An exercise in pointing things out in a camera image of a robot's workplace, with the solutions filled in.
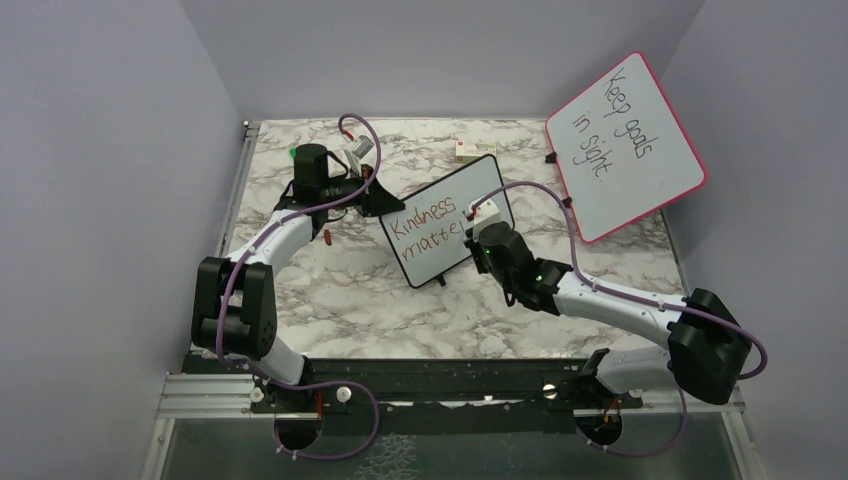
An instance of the lavender wall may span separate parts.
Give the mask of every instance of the lavender wall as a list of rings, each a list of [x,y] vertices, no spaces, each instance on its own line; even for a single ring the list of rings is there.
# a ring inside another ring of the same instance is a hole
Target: lavender wall
[[[633,50],[662,73],[703,0],[182,0],[249,118],[553,113]]]
[[[136,478],[241,121],[176,0],[0,5],[0,477]]]
[[[844,0],[708,0],[663,76],[711,174],[672,233],[690,285],[769,347],[743,391],[776,479],[848,469],[846,19]]]

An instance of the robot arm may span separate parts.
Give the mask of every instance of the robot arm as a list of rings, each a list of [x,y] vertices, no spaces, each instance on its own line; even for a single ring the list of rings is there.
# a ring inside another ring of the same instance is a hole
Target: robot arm
[[[601,292],[596,278],[588,277],[596,283],[587,284],[570,265],[534,257],[521,234],[500,220],[491,200],[479,205],[469,221],[472,226],[465,244],[478,272],[491,274],[501,285],[507,305],[518,302],[535,311],[597,320],[657,344],[630,352],[595,352],[587,374],[606,390],[622,394],[637,388],[679,386],[705,402],[727,403],[750,352],[750,341],[692,314],[648,308]],[[718,297],[706,290],[681,297],[606,281],[603,285],[625,296],[691,307],[737,324]]]
[[[330,177],[328,157],[336,159],[324,146],[301,145],[294,152],[292,195],[283,193],[270,220],[245,246],[225,258],[206,257],[198,267],[192,315],[192,342],[216,350],[218,317],[222,296],[238,259],[248,255],[233,283],[241,304],[229,302],[223,324],[224,353],[246,359],[277,380],[295,385],[301,381],[304,358],[277,337],[277,307],[274,277],[292,256],[312,241],[327,222],[326,210],[281,220],[292,213],[349,197],[362,188],[374,169],[361,163],[373,143],[359,137],[345,150],[350,164],[347,173]],[[404,203],[386,191],[376,178],[368,188],[339,208],[354,208],[365,217],[404,209]]]

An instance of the screw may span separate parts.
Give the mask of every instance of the screw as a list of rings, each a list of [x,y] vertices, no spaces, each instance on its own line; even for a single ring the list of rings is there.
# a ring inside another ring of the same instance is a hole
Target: screw
[[[556,386],[554,386],[553,384],[549,383],[549,384],[545,385],[544,387],[542,387],[542,395],[544,395],[545,398],[547,398],[548,400],[555,399],[556,394],[557,394]]]
[[[259,403],[263,398],[265,398],[265,394],[262,392],[262,389],[259,387],[253,387],[250,391],[250,401],[253,403]]]
[[[336,390],[336,399],[341,403],[347,403],[351,396],[353,396],[353,392],[348,387],[339,387]]]

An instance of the white marble surface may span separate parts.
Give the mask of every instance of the white marble surface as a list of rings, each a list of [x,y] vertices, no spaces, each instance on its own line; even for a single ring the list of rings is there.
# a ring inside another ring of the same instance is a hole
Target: white marble surface
[[[354,126],[355,135],[367,134]],[[458,167],[455,139],[498,143],[504,181],[533,180],[563,195],[541,119],[373,119],[383,144],[381,183],[403,196]],[[335,119],[267,121],[262,125],[231,247],[264,225],[292,175],[289,149],[315,142],[339,151]],[[373,151],[366,162],[373,164]],[[536,256],[571,263],[562,213],[544,193],[514,189],[516,228]],[[508,308],[490,276],[466,261],[436,283],[407,285],[379,221],[353,211],[301,249],[276,278],[278,335],[312,357],[534,358],[587,356],[597,348],[635,348],[647,341],[601,323]],[[661,293],[682,292],[659,215],[592,245],[578,240],[581,268],[600,278]]]

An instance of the whiteboard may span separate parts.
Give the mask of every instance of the whiteboard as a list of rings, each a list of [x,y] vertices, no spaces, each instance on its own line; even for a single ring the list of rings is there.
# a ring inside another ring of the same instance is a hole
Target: whiteboard
[[[613,67],[545,126],[586,242],[632,223],[707,179],[641,52]]]
[[[409,286],[418,288],[471,256],[465,241],[468,205],[503,185],[492,155],[454,170],[404,198],[403,211],[380,217],[380,225]],[[503,221],[514,226],[506,192],[492,197]]]

